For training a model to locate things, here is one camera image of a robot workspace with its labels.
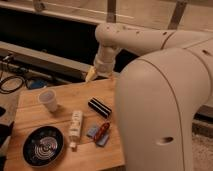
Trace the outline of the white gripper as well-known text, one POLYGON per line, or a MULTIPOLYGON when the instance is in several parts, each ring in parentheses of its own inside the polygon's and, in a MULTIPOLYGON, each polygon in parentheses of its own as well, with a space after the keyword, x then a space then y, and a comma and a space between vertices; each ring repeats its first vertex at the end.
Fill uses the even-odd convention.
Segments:
POLYGON ((97 78, 98 76, 109 77, 114 70, 115 61, 104 62, 100 58, 96 57, 94 60, 94 66, 91 66, 85 81, 90 82, 97 78))

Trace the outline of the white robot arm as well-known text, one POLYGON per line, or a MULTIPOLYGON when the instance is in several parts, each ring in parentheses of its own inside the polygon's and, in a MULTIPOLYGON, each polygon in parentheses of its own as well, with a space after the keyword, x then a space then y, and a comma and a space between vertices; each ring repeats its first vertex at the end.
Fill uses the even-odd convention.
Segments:
POLYGON ((87 81, 109 77, 125 49, 138 57, 120 73, 116 122, 127 171, 193 171, 192 121, 213 98, 213 33, 96 27, 87 81))

